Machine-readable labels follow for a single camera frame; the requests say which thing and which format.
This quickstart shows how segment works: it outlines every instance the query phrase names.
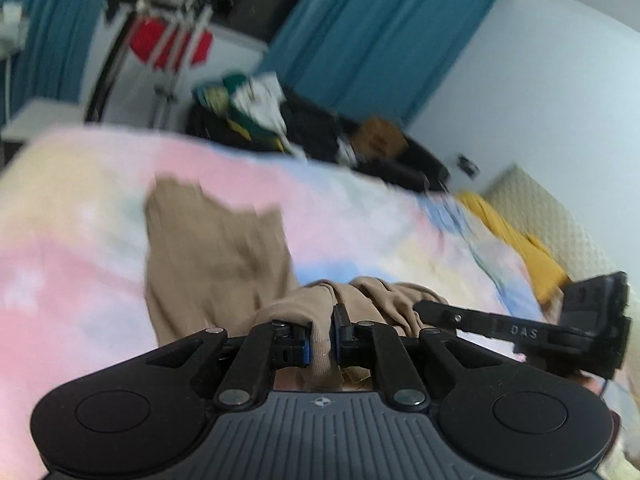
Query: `yellow cloth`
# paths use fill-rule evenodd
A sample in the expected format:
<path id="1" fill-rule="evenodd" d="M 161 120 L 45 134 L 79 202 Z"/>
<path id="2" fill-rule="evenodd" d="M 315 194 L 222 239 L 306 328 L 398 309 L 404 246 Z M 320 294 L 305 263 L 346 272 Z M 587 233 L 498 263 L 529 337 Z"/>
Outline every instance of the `yellow cloth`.
<path id="1" fill-rule="evenodd" d="M 458 200 L 496 237 L 510 245 L 523 259 L 529 271 L 533 292 L 540 304 L 547 304 L 556 288 L 569 281 L 564 269 L 551 257 L 549 250 L 540 240 L 524 235 L 511 226 L 481 196 L 470 191 L 460 192 Z"/>

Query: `teal curtain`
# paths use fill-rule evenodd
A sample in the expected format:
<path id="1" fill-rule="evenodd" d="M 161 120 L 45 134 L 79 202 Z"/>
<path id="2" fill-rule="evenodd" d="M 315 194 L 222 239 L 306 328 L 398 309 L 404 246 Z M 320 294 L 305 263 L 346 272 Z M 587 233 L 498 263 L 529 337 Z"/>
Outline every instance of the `teal curtain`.
<path id="1" fill-rule="evenodd" d="M 407 124 L 495 0 L 300 0 L 260 72 L 352 119 Z"/>
<path id="2" fill-rule="evenodd" d="M 12 113 L 35 96 L 77 102 L 105 0 L 12 1 L 21 2 L 31 19 L 27 45 L 13 60 Z M 4 102 L 4 77 L 0 80 Z M 4 107 L 0 110 L 4 124 Z"/>

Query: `black cable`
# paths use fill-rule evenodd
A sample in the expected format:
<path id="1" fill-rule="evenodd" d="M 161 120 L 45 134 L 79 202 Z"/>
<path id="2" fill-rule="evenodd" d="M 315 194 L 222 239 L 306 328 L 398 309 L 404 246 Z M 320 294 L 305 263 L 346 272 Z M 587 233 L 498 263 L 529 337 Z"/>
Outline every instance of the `black cable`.
<path id="1" fill-rule="evenodd" d="M 606 379 L 606 380 L 604 381 L 604 384 L 602 385 L 602 389 L 600 390 L 600 393 L 598 394 L 598 396 L 599 396 L 600 398 L 602 398 L 602 396 L 604 395 L 604 390 L 606 390 L 606 389 L 607 389 L 607 385 L 608 385 L 608 384 L 609 384 L 609 380 L 608 380 L 608 379 Z"/>

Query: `bed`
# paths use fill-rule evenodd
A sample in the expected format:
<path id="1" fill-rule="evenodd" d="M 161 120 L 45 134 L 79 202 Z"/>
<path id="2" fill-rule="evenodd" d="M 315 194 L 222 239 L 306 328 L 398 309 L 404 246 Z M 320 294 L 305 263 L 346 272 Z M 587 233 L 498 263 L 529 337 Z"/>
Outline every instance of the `bed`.
<path id="1" fill-rule="evenodd" d="M 0 479 L 44 474 L 29 434 L 44 393 L 157 345 L 143 297 L 143 202 L 159 175 L 199 182 L 231 208 L 279 206 L 300 283 L 371 275 L 543 319 L 519 256 L 449 195 L 171 134 L 54 130 L 0 178 Z"/>

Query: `pile of clothes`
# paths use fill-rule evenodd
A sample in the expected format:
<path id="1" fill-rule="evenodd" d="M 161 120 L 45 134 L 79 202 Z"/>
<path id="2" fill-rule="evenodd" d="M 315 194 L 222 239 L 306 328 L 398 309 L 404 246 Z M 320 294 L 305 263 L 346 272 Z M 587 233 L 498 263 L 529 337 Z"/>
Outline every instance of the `pile of clothes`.
<path id="1" fill-rule="evenodd" d="M 415 192 L 446 190 L 447 168 L 392 122 L 362 124 L 280 85 L 275 73 L 231 74 L 194 88 L 186 133 L 253 152 L 331 162 Z"/>

